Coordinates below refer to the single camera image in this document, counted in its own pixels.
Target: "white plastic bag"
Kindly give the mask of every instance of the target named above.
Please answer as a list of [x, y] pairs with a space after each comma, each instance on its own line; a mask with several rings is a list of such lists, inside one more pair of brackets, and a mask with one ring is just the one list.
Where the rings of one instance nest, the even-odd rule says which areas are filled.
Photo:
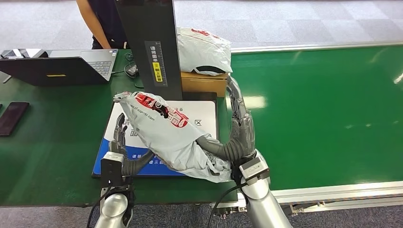
[[212, 182], [230, 181], [230, 163], [205, 152], [196, 139], [207, 134], [188, 121], [185, 114], [170, 108], [160, 96], [121, 93], [114, 96], [137, 136], [165, 164], [190, 177]]
[[231, 73], [231, 43], [210, 32], [176, 29], [181, 70], [204, 75]]

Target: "robotic finger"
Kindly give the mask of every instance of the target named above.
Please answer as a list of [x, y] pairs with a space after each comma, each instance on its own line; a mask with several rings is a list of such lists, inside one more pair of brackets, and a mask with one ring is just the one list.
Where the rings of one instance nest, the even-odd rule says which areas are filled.
[[230, 140], [225, 144], [201, 136], [196, 140], [200, 147], [219, 158], [239, 165], [244, 159], [252, 158], [255, 152], [255, 130], [250, 111], [246, 109], [237, 81], [231, 76], [227, 79], [227, 91], [232, 107], [232, 129]]

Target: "green table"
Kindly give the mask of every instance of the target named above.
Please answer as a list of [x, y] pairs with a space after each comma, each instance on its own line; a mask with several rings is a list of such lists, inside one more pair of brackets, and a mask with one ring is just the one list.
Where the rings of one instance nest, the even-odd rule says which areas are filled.
[[[115, 70], [124, 65], [122, 54]], [[329, 199], [324, 192], [331, 190], [344, 191], [340, 199], [403, 195], [402, 45], [236, 50], [231, 65], [280, 203]], [[110, 97], [124, 90], [135, 90], [126, 76], [74, 89], [16, 79], [0, 85], [1, 103], [32, 104], [15, 134], [0, 138], [1, 205], [93, 203], [99, 182], [90, 173]], [[227, 139], [229, 105], [220, 99], [218, 106], [220, 137]], [[207, 202], [232, 185], [138, 179], [136, 194], [139, 203]], [[384, 191], [351, 195], [370, 188]]]
[[[126, 64], [119, 51], [115, 71]], [[12, 78], [0, 84], [0, 103], [31, 104], [11, 137], [0, 137], [0, 205], [86, 206], [100, 196], [99, 180], [91, 178], [110, 110], [112, 97], [136, 91], [123, 74], [105, 85], [43, 88]], [[218, 99], [220, 137], [228, 139], [227, 106]], [[136, 203], [212, 202], [234, 186], [189, 177], [139, 178]], [[236, 194], [226, 200], [237, 200]]]

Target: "yellow label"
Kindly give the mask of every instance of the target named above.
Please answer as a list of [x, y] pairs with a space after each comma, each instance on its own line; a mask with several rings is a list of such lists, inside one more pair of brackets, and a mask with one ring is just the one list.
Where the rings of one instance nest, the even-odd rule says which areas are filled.
[[155, 73], [155, 80], [157, 82], [163, 82], [163, 77], [161, 74], [160, 63], [153, 63], [154, 73]]
[[65, 77], [66, 75], [46, 75], [48, 77]]

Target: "black phone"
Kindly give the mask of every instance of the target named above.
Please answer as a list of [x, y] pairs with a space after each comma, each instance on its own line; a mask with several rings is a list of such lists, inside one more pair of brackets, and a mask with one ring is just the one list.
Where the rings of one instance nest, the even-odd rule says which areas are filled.
[[11, 135], [28, 106], [28, 102], [11, 102], [9, 104], [0, 117], [0, 136]]

